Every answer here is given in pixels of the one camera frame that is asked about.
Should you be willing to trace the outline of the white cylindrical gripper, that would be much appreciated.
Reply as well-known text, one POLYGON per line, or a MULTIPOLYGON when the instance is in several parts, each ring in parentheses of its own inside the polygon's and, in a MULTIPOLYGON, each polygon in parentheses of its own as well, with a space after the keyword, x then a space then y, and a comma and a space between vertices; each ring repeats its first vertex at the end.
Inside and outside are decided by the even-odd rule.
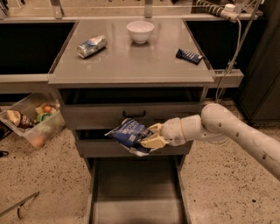
POLYGON ((149 127, 149 130, 153 135, 146 137, 140 142, 145 148, 158 149, 165 147, 167 144, 179 146, 186 143, 180 118, 169 119, 164 124, 153 124, 149 127))

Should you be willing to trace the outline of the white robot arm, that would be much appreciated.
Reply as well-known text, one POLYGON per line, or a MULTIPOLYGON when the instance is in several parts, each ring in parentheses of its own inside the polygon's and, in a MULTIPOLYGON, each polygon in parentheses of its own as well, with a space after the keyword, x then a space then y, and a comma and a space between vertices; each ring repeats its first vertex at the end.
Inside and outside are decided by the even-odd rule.
POLYGON ((280 143, 248 126, 220 104, 207 104, 200 115, 172 118, 150 126, 152 135, 140 144, 158 149, 167 144, 179 146, 187 141, 217 141, 229 137, 275 178, 280 179, 280 143))

